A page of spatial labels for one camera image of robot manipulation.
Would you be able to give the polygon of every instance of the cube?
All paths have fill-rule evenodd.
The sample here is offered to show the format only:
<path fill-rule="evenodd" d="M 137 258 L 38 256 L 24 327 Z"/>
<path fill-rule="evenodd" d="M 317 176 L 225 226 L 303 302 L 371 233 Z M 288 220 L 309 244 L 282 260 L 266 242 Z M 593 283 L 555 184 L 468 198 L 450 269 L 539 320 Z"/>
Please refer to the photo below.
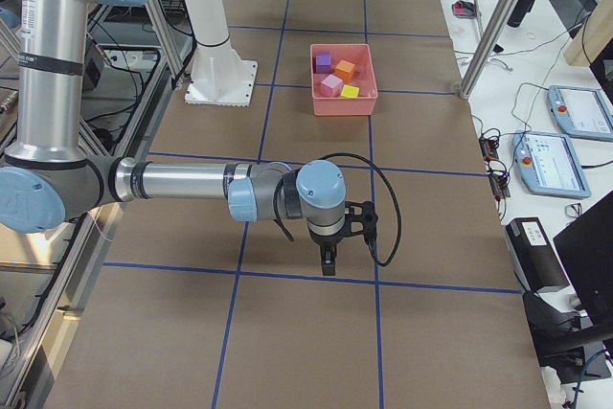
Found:
<path fill-rule="evenodd" d="M 315 56 L 315 74 L 330 74 L 332 72 L 332 55 L 320 53 Z"/>
<path fill-rule="evenodd" d="M 325 98 L 337 98 L 341 94 L 342 89 L 343 81 L 334 74 L 330 74 L 322 80 L 319 92 Z"/>
<path fill-rule="evenodd" d="M 346 84 L 350 84 L 353 80 L 353 73 L 355 72 L 355 64 L 345 60 L 339 61 L 334 69 L 334 75 L 343 80 Z"/>
<path fill-rule="evenodd" d="M 358 86 L 343 85 L 341 91 L 341 97 L 343 98 L 357 98 L 360 95 L 360 89 Z"/>

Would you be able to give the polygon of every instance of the device screen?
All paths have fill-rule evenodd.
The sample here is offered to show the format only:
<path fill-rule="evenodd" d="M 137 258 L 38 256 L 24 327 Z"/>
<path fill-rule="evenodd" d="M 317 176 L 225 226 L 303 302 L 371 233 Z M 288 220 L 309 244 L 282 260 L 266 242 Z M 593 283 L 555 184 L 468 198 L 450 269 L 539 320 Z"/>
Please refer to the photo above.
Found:
<path fill-rule="evenodd" d="M 560 93 L 568 108 L 568 115 L 579 131 L 610 133 L 611 126 L 602 113 L 596 94 L 593 91 L 561 88 Z"/>
<path fill-rule="evenodd" d="M 541 187 L 581 191 L 575 163 L 564 138 L 526 134 L 526 143 L 533 158 Z"/>

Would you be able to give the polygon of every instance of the black box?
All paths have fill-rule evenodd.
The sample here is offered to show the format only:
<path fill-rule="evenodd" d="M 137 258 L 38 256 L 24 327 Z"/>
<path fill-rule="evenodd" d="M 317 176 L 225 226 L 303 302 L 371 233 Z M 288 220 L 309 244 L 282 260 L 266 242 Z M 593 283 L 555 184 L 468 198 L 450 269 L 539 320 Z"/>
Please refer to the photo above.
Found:
<path fill-rule="evenodd" d="M 568 279 L 538 217 L 520 217 L 506 227 L 515 273 L 527 289 L 556 292 Z"/>

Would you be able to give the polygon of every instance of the purple block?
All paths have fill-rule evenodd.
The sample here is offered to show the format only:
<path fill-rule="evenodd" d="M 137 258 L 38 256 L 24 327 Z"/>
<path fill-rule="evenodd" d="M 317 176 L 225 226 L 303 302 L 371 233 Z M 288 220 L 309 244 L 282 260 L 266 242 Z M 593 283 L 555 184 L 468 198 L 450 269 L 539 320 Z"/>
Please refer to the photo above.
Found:
<path fill-rule="evenodd" d="M 324 98 L 336 98 L 341 94 L 344 84 L 345 82 L 342 79 L 339 79 L 334 74 L 330 74 L 322 80 L 319 92 Z"/>
<path fill-rule="evenodd" d="M 330 74 L 332 72 L 332 55 L 320 53 L 315 56 L 315 74 Z"/>

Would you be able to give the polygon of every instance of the orange block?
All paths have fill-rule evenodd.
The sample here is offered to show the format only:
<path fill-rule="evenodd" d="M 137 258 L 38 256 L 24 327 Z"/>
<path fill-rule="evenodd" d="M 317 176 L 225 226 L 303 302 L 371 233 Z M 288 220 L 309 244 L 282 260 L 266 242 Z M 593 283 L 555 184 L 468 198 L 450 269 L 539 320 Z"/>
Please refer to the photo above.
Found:
<path fill-rule="evenodd" d="M 353 80 L 353 73 L 355 72 L 355 64 L 345 60 L 339 61 L 334 69 L 334 75 L 343 80 L 345 83 L 351 83 Z"/>

